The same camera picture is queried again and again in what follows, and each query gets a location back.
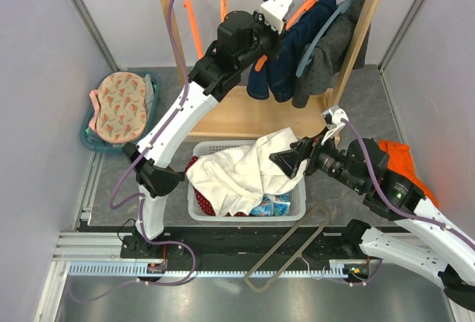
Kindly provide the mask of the white plastic basket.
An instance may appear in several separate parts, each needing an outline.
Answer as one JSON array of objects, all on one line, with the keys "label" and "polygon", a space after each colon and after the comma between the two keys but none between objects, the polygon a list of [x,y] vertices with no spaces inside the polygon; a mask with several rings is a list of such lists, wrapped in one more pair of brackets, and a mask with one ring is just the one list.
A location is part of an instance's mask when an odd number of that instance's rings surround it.
[{"label": "white plastic basket", "polygon": [[[239,147],[242,145],[253,145],[254,140],[216,140],[205,141],[196,144],[192,151],[194,157],[213,154],[227,148]],[[205,214],[201,209],[194,188],[191,183],[188,185],[188,212],[192,219],[202,222],[225,222],[225,223],[271,223],[271,222],[293,222],[300,220],[306,213],[306,188],[302,179],[296,187],[289,193],[290,205],[289,213],[284,216],[270,217],[216,217]]]}]

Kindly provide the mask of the blue floral garment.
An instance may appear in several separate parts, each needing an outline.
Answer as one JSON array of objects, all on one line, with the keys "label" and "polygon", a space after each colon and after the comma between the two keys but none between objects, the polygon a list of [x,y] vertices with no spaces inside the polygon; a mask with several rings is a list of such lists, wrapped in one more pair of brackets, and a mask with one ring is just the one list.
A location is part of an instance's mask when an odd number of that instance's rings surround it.
[{"label": "blue floral garment", "polygon": [[265,194],[259,206],[254,207],[249,215],[252,217],[281,217],[290,211],[290,193]]}]

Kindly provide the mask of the dark blue denim garment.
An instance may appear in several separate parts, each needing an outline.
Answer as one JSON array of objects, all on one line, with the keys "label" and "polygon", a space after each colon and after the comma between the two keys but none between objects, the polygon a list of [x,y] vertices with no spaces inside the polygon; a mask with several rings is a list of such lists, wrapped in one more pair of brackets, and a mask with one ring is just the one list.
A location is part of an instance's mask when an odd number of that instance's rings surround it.
[{"label": "dark blue denim garment", "polygon": [[265,100],[273,95],[277,102],[293,97],[295,72],[304,48],[317,35],[337,8],[336,0],[317,0],[304,11],[299,20],[286,32],[275,57],[267,59],[260,70],[251,67],[246,86],[253,99]]}]

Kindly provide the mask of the white shirt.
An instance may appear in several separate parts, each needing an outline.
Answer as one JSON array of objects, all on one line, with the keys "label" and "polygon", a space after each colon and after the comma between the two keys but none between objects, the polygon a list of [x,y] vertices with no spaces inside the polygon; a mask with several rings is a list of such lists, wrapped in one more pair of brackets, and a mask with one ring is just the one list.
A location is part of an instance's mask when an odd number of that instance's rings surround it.
[{"label": "white shirt", "polygon": [[186,176],[217,217],[248,215],[266,194],[291,192],[304,177],[306,163],[288,178],[269,155],[290,149],[297,140],[291,128],[267,134],[253,145],[227,148],[189,163]]}]

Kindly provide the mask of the red polka dot skirt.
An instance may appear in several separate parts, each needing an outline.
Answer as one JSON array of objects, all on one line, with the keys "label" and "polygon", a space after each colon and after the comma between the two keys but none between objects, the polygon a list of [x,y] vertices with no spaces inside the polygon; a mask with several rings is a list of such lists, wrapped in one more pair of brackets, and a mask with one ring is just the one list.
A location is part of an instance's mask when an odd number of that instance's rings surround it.
[{"label": "red polka dot skirt", "polygon": [[[195,217],[216,217],[212,204],[195,188],[190,191],[189,214]],[[256,217],[256,214],[238,211],[226,212],[224,217]]]}]

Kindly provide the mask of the orange plastic hanger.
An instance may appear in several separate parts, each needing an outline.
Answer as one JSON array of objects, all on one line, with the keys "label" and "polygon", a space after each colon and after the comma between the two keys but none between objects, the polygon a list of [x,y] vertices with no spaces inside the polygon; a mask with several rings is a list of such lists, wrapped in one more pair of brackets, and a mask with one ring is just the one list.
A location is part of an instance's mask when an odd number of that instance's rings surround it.
[{"label": "orange plastic hanger", "polygon": [[187,12],[187,15],[188,15],[189,26],[190,26],[192,38],[193,38],[193,41],[194,41],[194,46],[195,46],[195,50],[196,50],[196,53],[197,53],[197,58],[201,59],[203,57],[203,46],[202,46],[200,33],[199,33],[198,26],[197,26],[197,20],[196,20],[195,14],[194,14],[194,9],[193,9],[191,0],[184,0],[183,1],[183,6],[186,9],[186,12]]}]

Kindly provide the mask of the orange hanger with white shirt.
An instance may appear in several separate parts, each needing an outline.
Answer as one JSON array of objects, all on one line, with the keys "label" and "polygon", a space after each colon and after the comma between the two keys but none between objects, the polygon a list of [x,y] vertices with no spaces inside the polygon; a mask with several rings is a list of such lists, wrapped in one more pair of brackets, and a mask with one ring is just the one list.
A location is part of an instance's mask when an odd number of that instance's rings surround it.
[{"label": "orange hanger with white shirt", "polygon": [[226,15],[229,13],[229,1],[220,0],[220,21],[224,22]]}]

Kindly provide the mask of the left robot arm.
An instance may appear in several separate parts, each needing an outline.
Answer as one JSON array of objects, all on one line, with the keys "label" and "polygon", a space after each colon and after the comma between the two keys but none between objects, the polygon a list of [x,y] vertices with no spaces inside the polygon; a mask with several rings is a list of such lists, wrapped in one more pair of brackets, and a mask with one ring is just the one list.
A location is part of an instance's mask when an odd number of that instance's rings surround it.
[{"label": "left robot arm", "polygon": [[283,16],[264,10],[228,13],[173,105],[145,139],[123,148],[139,184],[136,227],[141,236],[137,249],[146,257],[156,257],[163,249],[159,235],[164,231],[166,201],[184,180],[184,174],[170,166],[176,150],[194,126],[240,83],[242,72],[278,50],[285,27]]}]

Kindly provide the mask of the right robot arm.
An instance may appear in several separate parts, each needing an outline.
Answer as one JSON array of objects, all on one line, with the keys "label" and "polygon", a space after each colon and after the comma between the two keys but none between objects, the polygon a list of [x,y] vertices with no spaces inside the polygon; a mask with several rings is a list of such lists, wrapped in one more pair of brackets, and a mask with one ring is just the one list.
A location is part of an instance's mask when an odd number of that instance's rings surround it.
[{"label": "right robot arm", "polygon": [[363,196],[373,213],[417,236],[426,247],[390,237],[364,222],[352,220],[340,239],[347,257],[361,253],[412,271],[440,287],[461,307],[474,310],[474,240],[461,232],[412,181],[388,168],[389,155],[371,139],[357,138],[347,151],[333,139],[304,137],[270,160],[289,178],[302,162],[305,175],[322,171]]}]

